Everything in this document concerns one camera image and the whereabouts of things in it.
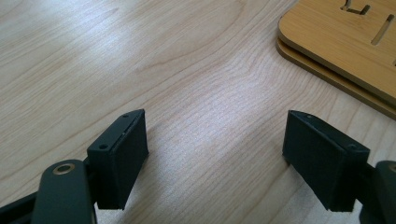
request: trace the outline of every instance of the wood grain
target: wood grain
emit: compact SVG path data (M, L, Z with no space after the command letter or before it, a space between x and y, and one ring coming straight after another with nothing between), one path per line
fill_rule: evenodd
M370 6L365 15L342 10L345 2L299 1L279 22L279 37L396 108L396 2L351 1L355 11Z
M99 223L357 223L282 156L289 109L396 160L396 122L276 52L294 1L2 1L0 206L145 108L150 155Z
M308 58L296 49L289 47L280 39L276 41L276 49L280 55L282 55L289 61L301 66L303 69L322 78L323 80L329 82L338 89L347 92L356 99L366 103L367 105L385 114L386 116L389 116L392 119L396 119L396 108L388 105L387 102L382 101L380 98L375 97L364 88L336 74L334 71L330 70L324 65Z

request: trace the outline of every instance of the stacked wooden boards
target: stacked wooden boards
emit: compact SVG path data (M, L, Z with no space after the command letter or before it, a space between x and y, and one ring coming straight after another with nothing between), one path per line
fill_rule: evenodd
M301 0L280 20L281 55L396 119L396 1Z

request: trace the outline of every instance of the cutout slot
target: cutout slot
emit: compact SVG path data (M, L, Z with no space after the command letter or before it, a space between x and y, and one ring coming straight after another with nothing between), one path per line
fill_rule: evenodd
M384 24L382 25L381 29L378 31L378 34L374 37L372 40L372 45L378 45L379 41L381 41L382 37L385 35L387 32L388 28L392 24L393 20L395 19L395 16L390 14L388 18L385 20Z

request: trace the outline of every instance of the wooden table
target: wooden table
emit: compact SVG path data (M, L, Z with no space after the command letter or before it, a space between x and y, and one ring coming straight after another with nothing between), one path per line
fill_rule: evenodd
M0 3L0 206L120 114L146 109L148 150L122 211L99 223L358 223L325 211L282 158L288 110L396 160L396 122L283 59L291 0Z

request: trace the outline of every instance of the metal grommet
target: metal grommet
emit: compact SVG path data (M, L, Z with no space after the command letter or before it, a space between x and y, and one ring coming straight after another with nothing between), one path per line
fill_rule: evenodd
M65 163L65 164L61 164L59 166L57 166L55 169L53 169L53 173L55 175L65 175L67 173L69 173L70 171L74 170L75 168L75 164L73 163Z
M396 173L396 163L391 164L391 165L389 166L389 169L390 169L391 171L393 171L394 173Z

